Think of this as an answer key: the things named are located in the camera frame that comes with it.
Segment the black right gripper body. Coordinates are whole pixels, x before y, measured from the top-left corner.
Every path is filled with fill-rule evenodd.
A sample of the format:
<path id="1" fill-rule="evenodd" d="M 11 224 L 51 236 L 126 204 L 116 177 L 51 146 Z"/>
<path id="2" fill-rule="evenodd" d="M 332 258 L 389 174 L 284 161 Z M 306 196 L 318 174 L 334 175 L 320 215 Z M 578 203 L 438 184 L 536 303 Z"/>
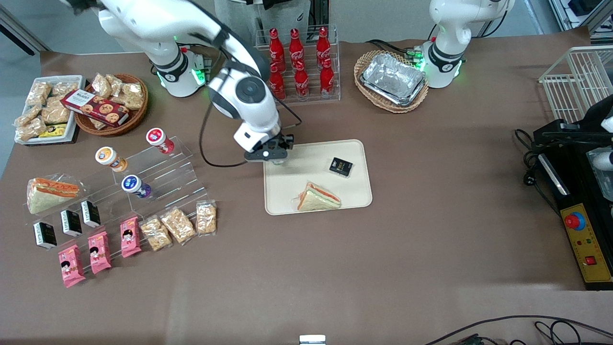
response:
<path id="1" fill-rule="evenodd" d="M 285 151 L 292 150 L 294 145 L 294 135 L 278 134 L 272 139 L 257 146 L 252 152 L 245 152 L 244 159 L 247 162 L 266 162 L 267 159 L 274 159 L 274 162 L 285 161 Z"/>

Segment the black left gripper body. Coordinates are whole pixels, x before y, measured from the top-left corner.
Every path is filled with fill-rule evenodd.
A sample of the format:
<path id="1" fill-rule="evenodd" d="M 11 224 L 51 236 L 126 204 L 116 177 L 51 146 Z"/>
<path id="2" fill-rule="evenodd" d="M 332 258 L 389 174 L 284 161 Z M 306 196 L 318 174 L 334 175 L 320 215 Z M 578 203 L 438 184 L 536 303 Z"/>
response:
<path id="1" fill-rule="evenodd" d="M 612 144 L 613 96 L 609 95 L 589 108 L 582 119 L 582 142 L 587 144 Z"/>

